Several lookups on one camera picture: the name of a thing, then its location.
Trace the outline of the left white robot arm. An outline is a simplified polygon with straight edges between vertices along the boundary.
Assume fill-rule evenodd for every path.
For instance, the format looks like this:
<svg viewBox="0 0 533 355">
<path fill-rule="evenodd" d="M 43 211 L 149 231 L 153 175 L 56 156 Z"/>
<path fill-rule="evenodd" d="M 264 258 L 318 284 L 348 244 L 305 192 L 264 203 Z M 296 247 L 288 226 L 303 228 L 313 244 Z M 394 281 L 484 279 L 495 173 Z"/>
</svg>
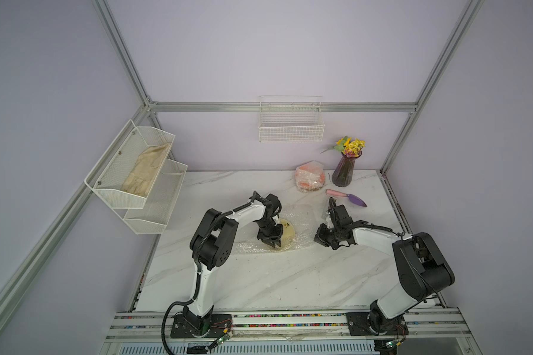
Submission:
<svg viewBox="0 0 533 355">
<path fill-rule="evenodd" d="M 190 241 L 195 283 L 193 297 L 184 307 L 183 315 L 192 327 L 210 325 L 215 272 L 231 255 L 238 228 L 255 223 L 259 228 L 257 239 L 273 249 L 280 248 L 284 233 L 279 217 L 281 210 L 282 204 L 277 196 L 269 194 L 264 198 L 254 192 L 248 202 L 234 209 L 206 211 Z"/>
</svg>

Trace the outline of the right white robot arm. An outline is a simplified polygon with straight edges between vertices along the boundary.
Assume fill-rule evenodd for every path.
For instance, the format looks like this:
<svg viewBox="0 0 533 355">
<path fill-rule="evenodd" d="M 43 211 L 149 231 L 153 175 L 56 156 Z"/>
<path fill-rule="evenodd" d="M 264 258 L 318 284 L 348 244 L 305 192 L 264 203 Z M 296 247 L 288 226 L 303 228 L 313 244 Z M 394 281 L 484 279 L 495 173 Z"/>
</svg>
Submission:
<svg viewBox="0 0 533 355">
<path fill-rule="evenodd" d="M 327 212 L 330 224 L 318 227 L 315 242 L 333 250 L 365 246 L 395 261 L 398 281 L 370 305 L 367 327 L 372 334 L 391 331 L 408 310 L 454 284 L 455 275 L 432 235 L 420 232 L 405 236 L 386 226 L 354 221 L 334 198 L 329 199 Z"/>
</svg>

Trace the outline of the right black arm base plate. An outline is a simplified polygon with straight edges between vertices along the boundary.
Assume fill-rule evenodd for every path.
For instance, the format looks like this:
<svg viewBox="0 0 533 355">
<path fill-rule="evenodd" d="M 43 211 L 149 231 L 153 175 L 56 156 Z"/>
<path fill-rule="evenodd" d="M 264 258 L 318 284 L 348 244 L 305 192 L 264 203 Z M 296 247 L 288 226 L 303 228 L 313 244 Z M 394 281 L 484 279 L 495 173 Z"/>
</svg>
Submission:
<svg viewBox="0 0 533 355">
<path fill-rule="evenodd" d="M 348 312 L 346 324 L 351 336 L 406 336 L 404 318 L 386 319 L 375 312 Z"/>
</svg>

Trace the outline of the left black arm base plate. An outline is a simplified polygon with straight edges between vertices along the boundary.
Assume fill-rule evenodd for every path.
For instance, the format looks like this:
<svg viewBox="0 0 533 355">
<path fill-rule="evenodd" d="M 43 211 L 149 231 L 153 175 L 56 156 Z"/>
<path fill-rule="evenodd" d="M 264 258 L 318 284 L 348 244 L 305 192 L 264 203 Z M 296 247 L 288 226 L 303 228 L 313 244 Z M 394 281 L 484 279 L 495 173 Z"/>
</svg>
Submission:
<svg viewBox="0 0 533 355">
<path fill-rule="evenodd" d="M 172 339 L 183 338 L 219 338 L 232 326 L 231 314 L 212 314 L 203 321 L 190 323 L 183 314 L 177 314 L 173 318 L 173 325 L 168 335 Z"/>
</svg>

